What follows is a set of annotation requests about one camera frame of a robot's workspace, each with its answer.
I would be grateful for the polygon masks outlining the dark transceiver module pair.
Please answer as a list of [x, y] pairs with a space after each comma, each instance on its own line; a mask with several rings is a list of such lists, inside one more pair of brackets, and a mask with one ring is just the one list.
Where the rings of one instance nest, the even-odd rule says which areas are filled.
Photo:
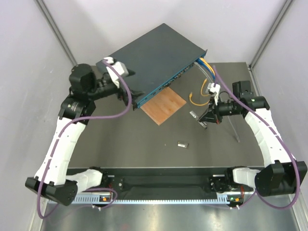
[[207, 124], [204, 122], [199, 121], [199, 116], [194, 112], [190, 111], [190, 115], [204, 128], [207, 129]]

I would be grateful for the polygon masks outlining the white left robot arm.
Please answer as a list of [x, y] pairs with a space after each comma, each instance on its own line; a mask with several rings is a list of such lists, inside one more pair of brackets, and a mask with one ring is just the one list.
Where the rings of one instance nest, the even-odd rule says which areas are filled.
[[58, 204], [68, 206], [76, 195], [95, 187], [104, 191], [109, 186], [105, 172], [91, 167], [82, 173], [68, 176], [67, 169], [76, 143], [92, 116], [95, 100], [117, 95], [129, 105], [142, 93], [131, 90], [121, 78], [135, 75], [121, 62], [108, 62], [106, 72], [100, 79], [89, 64], [78, 64], [69, 76], [69, 94], [61, 104], [56, 130], [42, 165], [33, 177], [28, 177], [25, 186]]

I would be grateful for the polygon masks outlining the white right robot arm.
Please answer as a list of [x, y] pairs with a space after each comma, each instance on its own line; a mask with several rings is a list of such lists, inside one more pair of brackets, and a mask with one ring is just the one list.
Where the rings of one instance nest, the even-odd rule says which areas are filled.
[[308, 167], [296, 161], [285, 150], [282, 139], [274, 125], [270, 106], [263, 96], [255, 96], [249, 81], [238, 81], [232, 85], [232, 99], [220, 99], [220, 85], [210, 83], [206, 93], [210, 94], [208, 109], [199, 122], [222, 122], [225, 116], [242, 115], [252, 130], [261, 150], [264, 168], [230, 167], [227, 169], [225, 186], [237, 190], [241, 185], [254, 188], [262, 197], [294, 194], [301, 185]]

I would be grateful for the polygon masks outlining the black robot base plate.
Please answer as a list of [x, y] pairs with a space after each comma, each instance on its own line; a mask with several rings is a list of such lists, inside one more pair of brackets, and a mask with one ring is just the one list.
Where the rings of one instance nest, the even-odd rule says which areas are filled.
[[226, 167], [104, 168], [96, 192], [113, 189], [118, 199], [214, 199], [225, 192], [251, 192], [231, 179]]

